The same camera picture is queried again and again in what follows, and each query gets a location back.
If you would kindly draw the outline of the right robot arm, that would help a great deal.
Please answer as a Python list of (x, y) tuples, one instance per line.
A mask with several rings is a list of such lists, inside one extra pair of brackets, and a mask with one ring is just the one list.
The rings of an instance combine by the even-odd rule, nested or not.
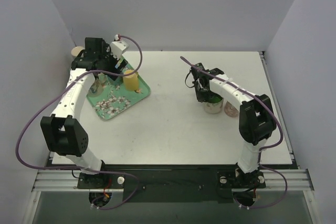
[(270, 98), (265, 94), (248, 93), (229, 80), (222, 70), (205, 69), (202, 63), (191, 66), (190, 74), (198, 102), (215, 106), (225, 100), (238, 111), (238, 130), (244, 143), (237, 162), (240, 170), (234, 179), (237, 185), (248, 186), (254, 179), (252, 172), (259, 168), (260, 148), (277, 127)]

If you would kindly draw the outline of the cream floral mug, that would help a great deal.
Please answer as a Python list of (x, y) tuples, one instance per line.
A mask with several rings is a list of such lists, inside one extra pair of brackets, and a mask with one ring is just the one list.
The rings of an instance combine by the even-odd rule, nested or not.
[(94, 83), (90, 87), (88, 95), (91, 97), (99, 96), (104, 90), (106, 81), (107, 77), (104, 74), (98, 75), (98, 78), (94, 81)]

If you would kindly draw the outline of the white mug green inside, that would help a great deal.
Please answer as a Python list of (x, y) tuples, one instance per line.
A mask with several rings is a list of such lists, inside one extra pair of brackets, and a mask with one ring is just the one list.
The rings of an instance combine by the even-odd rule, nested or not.
[(223, 108), (224, 99), (220, 96), (213, 96), (203, 103), (203, 109), (208, 114), (220, 113)]

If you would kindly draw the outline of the blue butterfly mug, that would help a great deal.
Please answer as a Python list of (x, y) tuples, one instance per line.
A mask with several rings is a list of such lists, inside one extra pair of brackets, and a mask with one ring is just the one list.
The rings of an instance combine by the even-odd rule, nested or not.
[(118, 60), (118, 62), (115, 64), (115, 72), (118, 74), (121, 74), (124, 72), (125, 67), (128, 65), (128, 61), (123, 59)]

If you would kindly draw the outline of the yellow mug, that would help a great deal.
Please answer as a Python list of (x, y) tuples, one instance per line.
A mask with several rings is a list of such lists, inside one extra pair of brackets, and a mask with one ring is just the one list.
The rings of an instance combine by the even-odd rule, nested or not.
[(124, 72), (123, 84), (126, 90), (135, 91), (139, 89), (138, 73), (134, 70), (126, 70)]

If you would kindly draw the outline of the pink patterned mug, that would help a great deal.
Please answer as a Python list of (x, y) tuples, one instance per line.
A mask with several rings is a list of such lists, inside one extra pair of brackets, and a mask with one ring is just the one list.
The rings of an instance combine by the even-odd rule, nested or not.
[(226, 101), (224, 105), (224, 112), (231, 118), (236, 118), (239, 116), (239, 111), (229, 101)]

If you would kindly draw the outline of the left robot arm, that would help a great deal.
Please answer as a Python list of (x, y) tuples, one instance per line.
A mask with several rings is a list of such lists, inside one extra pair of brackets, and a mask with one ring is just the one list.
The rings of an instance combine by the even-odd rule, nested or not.
[(89, 149), (89, 136), (79, 122), (81, 109), (98, 74), (109, 72), (116, 79), (126, 66), (121, 58), (128, 44), (115, 36), (108, 44), (102, 38), (85, 38), (83, 48), (72, 50), (74, 60), (70, 67), (67, 91), (50, 116), (42, 117), (40, 126), (48, 149), (72, 161), (81, 172), (90, 175), (96, 188), (108, 182), (107, 173), (101, 171), (103, 162)]

